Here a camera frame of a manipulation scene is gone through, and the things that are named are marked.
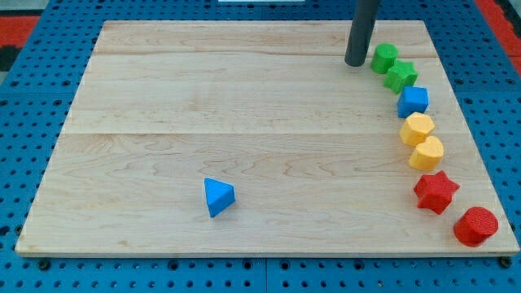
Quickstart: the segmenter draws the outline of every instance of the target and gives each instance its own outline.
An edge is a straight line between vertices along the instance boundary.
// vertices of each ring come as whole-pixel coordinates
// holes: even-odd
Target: yellow block
[[[435,136],[419,143],[409,158],[409,165],[422,171],[432,171],[443,158],[443,143]]]
[[[429,115],[414,112],[405,118],[400,130],[401,141],[409,146],[415,147],[432,132],[436,126]]]

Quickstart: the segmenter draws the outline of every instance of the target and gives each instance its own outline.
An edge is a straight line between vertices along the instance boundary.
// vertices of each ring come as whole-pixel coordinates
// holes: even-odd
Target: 3d printed block
[[[379,44],[374,49],[371,69],[376,73],[385,74],[394,65],[396,57],[398,57],[398,49],[394,45],[387,43]]]
[[[486,208],[469,208],[454,225],[454,235],[470,247],[478,247],[499,229],[496,216]]]
[[[429,115],[413,113],[405,119],[401,126],[401,141],[408,146],[415,147],[424,142],[435,127],[434,121]]]
[[[210,178],[204,178],[206,204],[210,217],[215,217],[235,202],[234,187]]]
[[[394,65],[387,70],[387,76],[383,85],[390,88],[395,94],[399,94],[404,86],[414,85],[417,78],[418,73],[414,70],[412,62],[395,60]]]
[[[409,166],[422,170],[432,171],[443,158],[443,143],[435,137],[430,136],[416,146],[409,158]]]
[[[444,171],[436,175],[424,174],[414,187],[418,196],[418,208],[429,208],[440,215],[453,201],[459,185],[451,181]]]
[[[406,118],[414,112],[424,113],[429,106],[427,89],[414,86],[404,86],[396,103],[398,117]]]

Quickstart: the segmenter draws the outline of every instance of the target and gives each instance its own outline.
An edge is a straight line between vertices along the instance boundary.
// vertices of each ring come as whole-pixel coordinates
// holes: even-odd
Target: black cylinder
[[[380,1],[358,0],[344,58],[345,63],[350,66],[361,66],[366,61]]]

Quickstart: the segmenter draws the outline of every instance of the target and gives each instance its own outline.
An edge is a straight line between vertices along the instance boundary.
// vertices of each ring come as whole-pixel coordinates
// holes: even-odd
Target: wood grain
[[[422,22],[377,22],[344,63],[348,21],[111,21],[56,144],[16,250],[58,257],[511,255],[519,246]],[[413,148],[384,76],[391,42],[429,89],[428,114],[461,185],[442,216],[416,208]],[[211,219],[203,179],[234,184]],[[452,225],[484,206],[483,246]]]

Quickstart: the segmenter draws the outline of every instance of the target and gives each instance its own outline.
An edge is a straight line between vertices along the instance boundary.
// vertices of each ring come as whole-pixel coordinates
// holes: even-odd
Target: blue triangular block
[[[235,202],[234,187],[224,182],[204,178],[204,192],[210,217],[215,217]]]

